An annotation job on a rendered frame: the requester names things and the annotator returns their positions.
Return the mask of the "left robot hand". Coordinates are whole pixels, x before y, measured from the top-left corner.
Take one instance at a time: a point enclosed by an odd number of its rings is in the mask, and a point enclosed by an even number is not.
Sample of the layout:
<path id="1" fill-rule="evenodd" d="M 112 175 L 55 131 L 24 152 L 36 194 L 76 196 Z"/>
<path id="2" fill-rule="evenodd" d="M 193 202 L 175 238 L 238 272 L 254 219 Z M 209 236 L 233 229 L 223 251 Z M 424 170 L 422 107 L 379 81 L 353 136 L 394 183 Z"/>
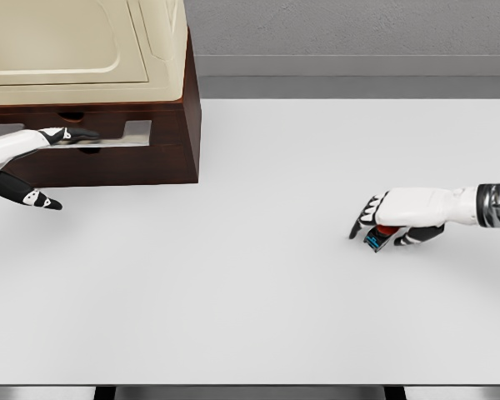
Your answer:
<path id="1" fill-rule="evenodd" d="M 97 132 L 84 128 L 47 127 L 22 129 L 0 137 L 0 197 L 24 206 L 61 210 L 63 205 L 19 177 L 3 171 L 12 160 L 51 147 L 62 141 L 99 138 Z"/>

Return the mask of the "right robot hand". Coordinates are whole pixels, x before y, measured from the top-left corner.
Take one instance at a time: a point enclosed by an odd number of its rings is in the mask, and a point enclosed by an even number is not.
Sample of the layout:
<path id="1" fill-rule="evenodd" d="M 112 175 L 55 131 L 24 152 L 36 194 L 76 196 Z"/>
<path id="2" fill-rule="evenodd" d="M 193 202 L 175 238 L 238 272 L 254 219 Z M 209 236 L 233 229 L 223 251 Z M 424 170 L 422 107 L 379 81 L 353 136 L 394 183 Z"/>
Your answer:
<path id="1" fill-rule="evenodd" d="M 446 189 L 398 187 L 374 195 L 357 217 L 349 237 L 355 238 L 364 228 L 369 231 L 383 225 L 407 230 L 394 238 L 396 246 L 426 242 L 444 231 L 449 220 L 446 201 L 450 193 Z"/>

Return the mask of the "brown drawer with metal handle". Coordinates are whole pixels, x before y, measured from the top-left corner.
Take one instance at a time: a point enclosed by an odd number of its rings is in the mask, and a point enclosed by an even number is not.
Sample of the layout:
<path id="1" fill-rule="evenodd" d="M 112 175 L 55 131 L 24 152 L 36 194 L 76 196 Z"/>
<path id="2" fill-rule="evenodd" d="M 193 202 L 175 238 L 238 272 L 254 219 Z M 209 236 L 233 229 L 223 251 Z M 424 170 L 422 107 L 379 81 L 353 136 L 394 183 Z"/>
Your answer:
<path id="1" fill-rule="evenodd" d="M 88 112 L 44 110 L 38 107 L 0 107 L 0 137 L 22 129 L 84 128 L 96 140 L 73 139 L 45 148 L 129 148 L 181 142 L 176 114 L 161 112 Z"/>

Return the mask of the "brown wooden cabinet cream top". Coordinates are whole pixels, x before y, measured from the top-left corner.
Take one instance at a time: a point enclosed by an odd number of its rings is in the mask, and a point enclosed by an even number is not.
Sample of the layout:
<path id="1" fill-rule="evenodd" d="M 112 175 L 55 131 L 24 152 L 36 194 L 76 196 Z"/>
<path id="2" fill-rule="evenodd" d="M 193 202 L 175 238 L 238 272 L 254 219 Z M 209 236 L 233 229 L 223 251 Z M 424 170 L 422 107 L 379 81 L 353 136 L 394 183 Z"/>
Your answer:
<path id="1" fill-rule="evenodd" d="M 184 0 L 0 0 L 0 108 L 170 111 L 200 157 Z"/>

